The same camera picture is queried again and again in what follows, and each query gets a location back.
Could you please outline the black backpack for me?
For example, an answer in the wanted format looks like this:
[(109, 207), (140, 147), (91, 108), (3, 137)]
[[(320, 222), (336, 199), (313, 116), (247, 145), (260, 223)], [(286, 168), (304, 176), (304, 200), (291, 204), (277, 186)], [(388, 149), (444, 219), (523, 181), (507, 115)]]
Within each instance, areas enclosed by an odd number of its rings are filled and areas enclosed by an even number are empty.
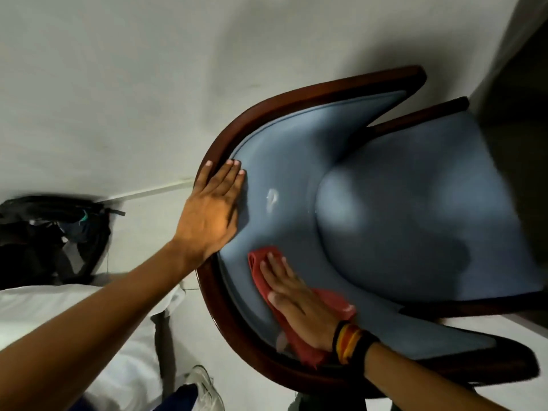
[(116, 207), (56, 195), (0, 204), (0, 290), (90, 284), (111, 236)]

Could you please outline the white bed sheet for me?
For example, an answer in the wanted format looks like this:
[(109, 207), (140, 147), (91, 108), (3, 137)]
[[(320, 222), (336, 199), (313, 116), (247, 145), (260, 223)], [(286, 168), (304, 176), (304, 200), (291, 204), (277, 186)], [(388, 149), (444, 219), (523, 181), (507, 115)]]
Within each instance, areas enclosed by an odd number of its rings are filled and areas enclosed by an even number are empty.
[[(34, 285), (0, 291), (0, 350), (98, 292), (95, 285)], [(168, 317), (185, 297), (177, 285), (147, 313), (83, 394), (94, 411), (152, 411), (175, 390)]]

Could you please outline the person's left forearm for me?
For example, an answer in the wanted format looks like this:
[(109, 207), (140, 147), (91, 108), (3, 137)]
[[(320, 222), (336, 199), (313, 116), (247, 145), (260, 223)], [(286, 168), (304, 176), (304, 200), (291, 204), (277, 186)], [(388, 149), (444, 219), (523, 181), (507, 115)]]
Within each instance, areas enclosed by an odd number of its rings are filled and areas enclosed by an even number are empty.
[(0, 351), (0, 411), (67, 411), (135, 329), (203, 262), (173, 239), (125, 276)]

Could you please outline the person's left hand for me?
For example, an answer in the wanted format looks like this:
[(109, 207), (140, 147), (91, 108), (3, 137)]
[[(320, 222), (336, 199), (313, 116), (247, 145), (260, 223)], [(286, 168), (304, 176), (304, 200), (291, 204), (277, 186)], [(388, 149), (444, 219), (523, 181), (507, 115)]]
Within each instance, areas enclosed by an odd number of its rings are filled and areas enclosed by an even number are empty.
[[(217, 197), (217, 173), (220, 168), (214, 174), (213, 168), (214, 165), (206, 188), (202, 192), (194, 192), (194, 188), (192, 189), (171, 241), (185, 272), (202, 265), (237, 232), (238, 198)], [(241, 164), (241, 190), (245, 176), (246, 172)]]

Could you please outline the red cleaning cloth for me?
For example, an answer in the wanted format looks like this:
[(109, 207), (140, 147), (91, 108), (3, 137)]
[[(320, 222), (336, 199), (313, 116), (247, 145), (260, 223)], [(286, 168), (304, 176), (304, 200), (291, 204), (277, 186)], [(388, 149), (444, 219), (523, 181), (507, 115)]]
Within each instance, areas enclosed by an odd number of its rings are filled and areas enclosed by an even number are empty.
[[(277, 259), (281, 259), (283, 257), (283, 255), (276, 247), (264, 247), (248, 253), (247, 258), (249, 268), (251, 270), (252, 280), (259, 294), (263, 297), (267, 306), (273, 313), (273, 316), (277, 324), (281, 328), (281, 331), (284, 333), (291, 351), (296, 355), (301, 364), (316, 369), (318, 366), (324, 364), (324, 362), (327, 361), (329, 353), (319, 349), (315, 349), (305, 343), (305, 341), (302, 340), (297, 335), (297, 333), (290, 327), (284, 315), (281, 314), (281, 312), (278, 311), (268, 300), (268, 295), (271, 292), (271, 287), (269, 286), (261, 272), (260, 263), (263, 261), (267, 262), (267, 256), (269, 253), (272, 253)], [(326, 306), (328, 306), (331, 310), (335, 312), (339, 319), (351, 321), (357, 314), (356, 307), (350, 304), (342, 295), (325, 289), (312, 289), (312, 291), (322, 300), (322, 302)]]

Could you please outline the yellow red striped wristband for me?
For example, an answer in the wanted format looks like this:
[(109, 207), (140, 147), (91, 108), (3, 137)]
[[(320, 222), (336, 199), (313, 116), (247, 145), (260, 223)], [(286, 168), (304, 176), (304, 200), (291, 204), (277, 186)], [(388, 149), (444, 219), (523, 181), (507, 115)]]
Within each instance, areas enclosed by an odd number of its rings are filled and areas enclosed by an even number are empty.
[(338, 341), (339, 355), (337, 356), (339, 364), (343, 366), (349, 364), (351, 356), (362, 335), (363, 331), (358, 326), (352, 323), (350, 325), (347, 325), (345, 329), (341, 332)]

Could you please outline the person's right hand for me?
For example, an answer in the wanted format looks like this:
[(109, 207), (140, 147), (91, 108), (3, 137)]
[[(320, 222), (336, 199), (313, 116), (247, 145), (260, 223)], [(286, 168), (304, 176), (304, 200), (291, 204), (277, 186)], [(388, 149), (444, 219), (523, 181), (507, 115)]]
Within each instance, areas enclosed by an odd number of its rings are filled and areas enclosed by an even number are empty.
[(297, 335), (313, 348), (332, 352), (332, 338), (339, 317), (296, 275), (296, 285), (285, 287), (272, 273), (269, 254), (267, 262), (260, 263), (261, 272), (271, 291), (284, 294), (302, 310), (302, 319), (288, 322)]

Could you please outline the white sneaker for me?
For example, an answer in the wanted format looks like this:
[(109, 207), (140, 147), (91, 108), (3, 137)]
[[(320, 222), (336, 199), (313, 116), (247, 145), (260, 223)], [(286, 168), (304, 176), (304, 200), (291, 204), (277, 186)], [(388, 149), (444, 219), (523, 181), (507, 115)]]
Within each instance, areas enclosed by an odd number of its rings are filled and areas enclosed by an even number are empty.
[(185, 411), (226, 411), (214, 382), (202, 365), (194, 366), (178, 389), (188, 402)]

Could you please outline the person's right forearm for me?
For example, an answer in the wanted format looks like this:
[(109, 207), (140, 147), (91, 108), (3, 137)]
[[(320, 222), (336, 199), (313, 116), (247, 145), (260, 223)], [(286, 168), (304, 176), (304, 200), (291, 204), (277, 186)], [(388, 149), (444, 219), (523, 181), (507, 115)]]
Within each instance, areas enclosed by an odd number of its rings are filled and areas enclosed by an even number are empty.
[(364, 377), (401, 411), (509, 411), (378, 342), (365, 354)]

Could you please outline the blue upholstered wooden armchair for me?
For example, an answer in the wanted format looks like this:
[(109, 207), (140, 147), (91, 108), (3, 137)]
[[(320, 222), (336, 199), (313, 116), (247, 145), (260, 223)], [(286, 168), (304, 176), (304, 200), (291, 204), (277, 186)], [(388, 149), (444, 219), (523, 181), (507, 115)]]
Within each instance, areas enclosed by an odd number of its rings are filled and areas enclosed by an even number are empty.
[(333, 361), (313, 369), (276, 352), (282, 329), (248, 264), (266, 246), (342, 295), (357, 325), (450, 380), (540, 374), (527, 346), (437, 322), (548, 310), (548, 293), (466, 97), (371, 125), (425, 81), (409, 66), (288, 91), (236, 117), (203, 158), (248, 173), (236, 236), (197, 270), (204, 302), (237, 355), (279, 385), (385, 397)]

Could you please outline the blue trouser leg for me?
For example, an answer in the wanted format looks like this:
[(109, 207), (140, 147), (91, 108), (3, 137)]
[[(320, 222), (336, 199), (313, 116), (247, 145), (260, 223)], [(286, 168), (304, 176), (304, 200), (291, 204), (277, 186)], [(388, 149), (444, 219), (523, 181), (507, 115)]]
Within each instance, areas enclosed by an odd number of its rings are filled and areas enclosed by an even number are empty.
[(184, 384), (152, 411), (192, 411), (197, 404), (198, 394), (197, 384)]

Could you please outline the wide black wristband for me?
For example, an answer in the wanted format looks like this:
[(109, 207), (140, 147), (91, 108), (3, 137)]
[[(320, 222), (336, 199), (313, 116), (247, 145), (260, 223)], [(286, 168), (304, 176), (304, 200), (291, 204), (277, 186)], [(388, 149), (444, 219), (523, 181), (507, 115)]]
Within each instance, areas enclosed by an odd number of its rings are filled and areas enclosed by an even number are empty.
[(353, 351), (348, 357), (349, 374), (355, 379), (364, 379), (366, 356), (369, 349), (380, 342), (372, 333), (360, 330), (359, 338), (357, 339)]

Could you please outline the dark wooden furniture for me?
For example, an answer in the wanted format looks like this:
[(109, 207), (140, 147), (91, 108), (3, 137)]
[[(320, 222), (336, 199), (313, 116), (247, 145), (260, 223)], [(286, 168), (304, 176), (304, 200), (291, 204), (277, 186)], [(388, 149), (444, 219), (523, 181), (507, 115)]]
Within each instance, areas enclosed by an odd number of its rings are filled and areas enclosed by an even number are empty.
[(548, 0), (518, 0), (472, 108), (502, 172), (548, 176)]

